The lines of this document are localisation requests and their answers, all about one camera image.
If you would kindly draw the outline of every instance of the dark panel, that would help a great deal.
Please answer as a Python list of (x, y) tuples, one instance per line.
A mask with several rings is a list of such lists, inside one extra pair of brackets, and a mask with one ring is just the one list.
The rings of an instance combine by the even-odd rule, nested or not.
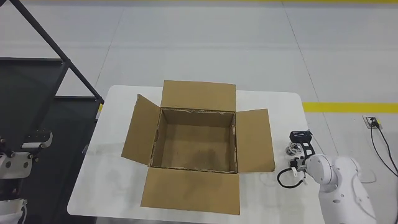
[(93, 223), (92, 217), (67, 214), (84, 147), (90, 142), (95, 116), (100, 106), (94, 97), (56, 97), (42, 127), (50, 129), (53, 141), (39, 154), (39, 162), (23, 181), (21, 196), (26, 198), (29, 224)]
[(0, 136), (11, 148), (41, 123), (67, 69), (61, 59), (0, 58)]

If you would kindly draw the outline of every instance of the box flap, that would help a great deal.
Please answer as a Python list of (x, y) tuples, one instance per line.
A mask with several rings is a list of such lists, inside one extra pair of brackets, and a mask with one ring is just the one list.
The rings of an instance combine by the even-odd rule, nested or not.
[(236, 87), (222, 83), (165, 80), (161, 107), (236, 111)]
[(275, 170), (268, 110), (236, 113), (238, 172)]
[(149, 164), (159, 115), (160, 108), (157, 105), (142, 95), (137, 96), (122, 157)]
[(239, 175), (149, 168), (141, 206), (239, 215)]

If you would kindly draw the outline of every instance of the open cardboard box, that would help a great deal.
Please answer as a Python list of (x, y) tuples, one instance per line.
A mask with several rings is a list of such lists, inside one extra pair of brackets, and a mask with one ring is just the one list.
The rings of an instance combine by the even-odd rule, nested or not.
[(275, 169), (268, 111), (236, 112), (230, 84), (164, 81), (138, 95), (122, 156), (149, 166), (141, 206), (240, 214), (239, 175)]

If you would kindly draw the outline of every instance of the floor outlet box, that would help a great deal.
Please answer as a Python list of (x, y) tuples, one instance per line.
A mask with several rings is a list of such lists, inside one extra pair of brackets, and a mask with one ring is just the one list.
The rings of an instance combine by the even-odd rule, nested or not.
[(376, 121), (379, 123), (379, 128), (380, 128), (380, 129), (383, 129), (383, 127), (381, 126), (380, 119), (376, 118), (375, 116), (363, 115), (362, 118), (363, 118), (363, 120), (365, 121), (366, 127), (367, 127), (368, 129), (371, 129), (372, 118), (375, 118)]

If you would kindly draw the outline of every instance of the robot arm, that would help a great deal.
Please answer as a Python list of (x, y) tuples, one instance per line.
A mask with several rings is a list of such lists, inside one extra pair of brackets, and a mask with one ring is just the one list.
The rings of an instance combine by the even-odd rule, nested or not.
[(376, 224), (368, 193), (359, 181), (358, 163), (349, 157), (316, 154), (305, 161), (308, 175), (320, 184), (319, 202), (325, 224)]
[[(319, 202), (325, 224), (376, 224), (369, 195), (358, 178), (359, 164), (349, 157), (315, 154), (311, 139), (310, 131), (292, 132), (286, 153), (294, 156), (304, 152), (304, 157), (292, 159), (289, 166), (307, 173), (320, 184)], [(301, 182), (294, 186), (281, 185), (292, 188)]]

